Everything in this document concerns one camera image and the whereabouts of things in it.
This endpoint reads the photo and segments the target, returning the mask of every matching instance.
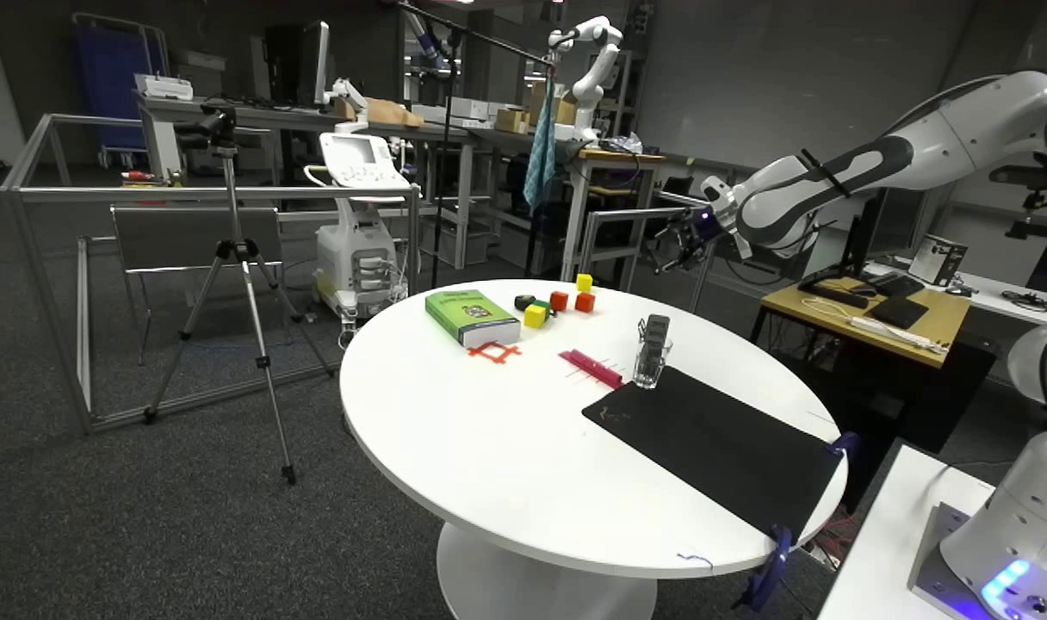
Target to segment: camera tripod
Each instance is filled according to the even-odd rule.
[[[154,390],[154,399],[144,408],[144,423],[154,423],[158,422],[158,408],[166,399],[166,390],[178,370],[178,357],[193,339],[193,329],[196,322],[203,316],[203,307],[208,307],[208,298],[211,298],[211,287],[218,278],[218,272],[230,263],[239,263],[240,269],[240,282],[245,282],[245,298],[249,298],[249,316],[253,316],[253,336],[255,336],[255,370],[263,371],[265,380],[265,390],[270,390],[270,408],[271,408],[271,422],[277,422],[277,439],[281,439],[281,452],[282,452],[282,480],[290,486],[296,486],[296,469],[294,469],[294,460],[290,460],[290,449],[286,449],[286,432],[282,432],[282,414],[281,414],[281,395],[277,395],[277,380],[271,380],[271,356],[270,356],[270,344],[265,344],[265,336],[263,336],[263,322],[258,322],[258,305],[255,305],[255,282],[253,282],[253,269],[263,272],[265,287],[281,298],[281,305],[286,307],[290,322],[296,323],[299,339],[309,344],[309,352],[316,356],[321,370],[335,380],[335,365],[325,363],[321,348],[314,344],[314,339],[306,336],[302,329],[302,313],[290,305],[286,289],[271,278],[258,245],[253,238],[245,238],[245,227],[240,227],[240,200],[239,200],[239,175],[236,175],[236,159],[239,159],[239,140],[236,140],[236,128],[239,128],[239,116],[230,108],[215,108],[208,112],[211,113],[211,148],[221,162],[221,175],[226,175],[226,186],[228,186],[228,213],[230,213],[230,238],[218,240],[218,253],[215,253],[215,266],[203,278],[203,289],[196,298],[196,307],[189,312],[188,323],[178,329],[178,348]]]

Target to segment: yellow object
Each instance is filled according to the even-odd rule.
[[[578,272],[578,292],[593,292],[593,275]]]
[[[544,323],[548,323],[548,312],[538,307],[538,305],[532,305],[532,307],[523,312],[523,329],[540,332]]]

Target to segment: gray carpet floor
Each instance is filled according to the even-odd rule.
[[[38,238],[65,263],[69,216],[52,216],[60,224]],[[492,263],[451,278],[484,275],[516,272]],[[751,300],[709,289],[709,307],[748,332]],[[102,352],[118,356],[102,365],[112,371],[103,395],[135,395],[131,348]],[[188,376],[211,384],[218,370],[199,357]],[[316,380],[281,394],[302,473],[294,489],[281,480],[263,395],[87,439],[0,208],[0,616],[447,616],[433,579],[441,524],[335,433],[332,390]],[[966,432],[957,445],[966,462],[1011,462],[994,449],[996,433]],[[812,616],[831,572],[801,558],[766,612],[732,610],[742,589],[744,579],[661,582],[658,620]]]

